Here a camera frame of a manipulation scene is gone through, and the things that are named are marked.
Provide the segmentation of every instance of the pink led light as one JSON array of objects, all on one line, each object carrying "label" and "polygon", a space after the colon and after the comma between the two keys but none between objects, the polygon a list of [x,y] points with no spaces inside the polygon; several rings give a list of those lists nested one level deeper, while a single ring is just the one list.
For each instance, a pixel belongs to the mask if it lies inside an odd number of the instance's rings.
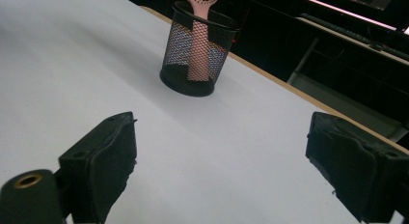
[{"label": "pink led light", "polygon": [[364,20],[364,21],[367,21],[367,22],[370,22],[370,23],[373,23],[373,24],[382,26],[382,27],[387,28],[387,29],[391,29],[391,30],[394,30],[394,31],[396,30],[396,28],[393,27],[393,26],[390,26],[390,25],[387,25],[387,24],[378,22],[378,21],[373,20],[373,19],[366,18],[366,17],[361,16],[361,15],[358,15],[358,14],[354,14],[354,13],[352,13],[352,12],[349,12],[349,11],[346,11],[346,10],[343,10],[343,9],[340,9],[340,8],[337,8],[337,7],[334,7],[334,6],[329,5],[329,4],[325,4],[325,3],[321,2],[321,1],[318,1],[318,0],[308,0],[308,1],[311,1],[311,2],[313,2],[313,3],[316,3],[316,4],[318,4],[318,5],[327,7],[327,8],[332,9],[332,10],[341,12],[341,13],[343,13],[343,14],[348,14],[348,15],[354,16],[354,17],[356,17],[356,18],[360,18],[360,19],[362,19],[362,20]]}]

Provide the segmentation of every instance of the wire mesh basket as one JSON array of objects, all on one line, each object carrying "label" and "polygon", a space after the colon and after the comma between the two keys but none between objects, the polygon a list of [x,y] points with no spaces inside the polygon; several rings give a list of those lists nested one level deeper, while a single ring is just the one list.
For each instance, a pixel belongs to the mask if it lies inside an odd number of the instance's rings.
[{"label": "wire mesh basket", "polygon": [[176,2],[160,78],[181,94],[205,97],[214,85],[232,47],[237,23],[210,10],[208,20],[193,15],[186,2]]}]

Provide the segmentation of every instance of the black mesh cup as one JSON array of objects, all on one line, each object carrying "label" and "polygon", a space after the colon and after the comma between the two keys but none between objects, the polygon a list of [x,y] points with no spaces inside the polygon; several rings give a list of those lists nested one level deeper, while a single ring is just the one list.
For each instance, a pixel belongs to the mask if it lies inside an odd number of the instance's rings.
[{"label": "black mesh cup", "polygon": [[229,17],[210,10],[208,19],[193,15],[186,2],[174,4],[174,17],[160,78],[181,94],[205,97],[226,61],[238,25]]}]

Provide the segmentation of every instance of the mesh cup base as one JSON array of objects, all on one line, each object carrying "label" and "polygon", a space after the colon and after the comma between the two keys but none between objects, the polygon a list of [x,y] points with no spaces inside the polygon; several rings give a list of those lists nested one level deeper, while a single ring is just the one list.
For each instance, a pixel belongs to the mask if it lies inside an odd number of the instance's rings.
[{"label": "mesh cup base", "polygon": [[166,65],[160,71],[160,79],[172,90],[191,97],[206,97],[213,93],[214,82],[187,79],[188,66]]}]

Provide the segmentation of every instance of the white table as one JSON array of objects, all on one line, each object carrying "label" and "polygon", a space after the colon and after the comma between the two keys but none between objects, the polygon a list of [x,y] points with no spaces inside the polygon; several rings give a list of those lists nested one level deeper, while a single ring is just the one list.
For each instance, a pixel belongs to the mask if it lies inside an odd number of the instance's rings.
[{"label": "white table", "polygon": [[107,223],[357,223],[305,158],[320,109],[231,57],[211,96],[172,91],[169,30],[127,0],[0,0],[0,184],[132,111],[138,164]]}]

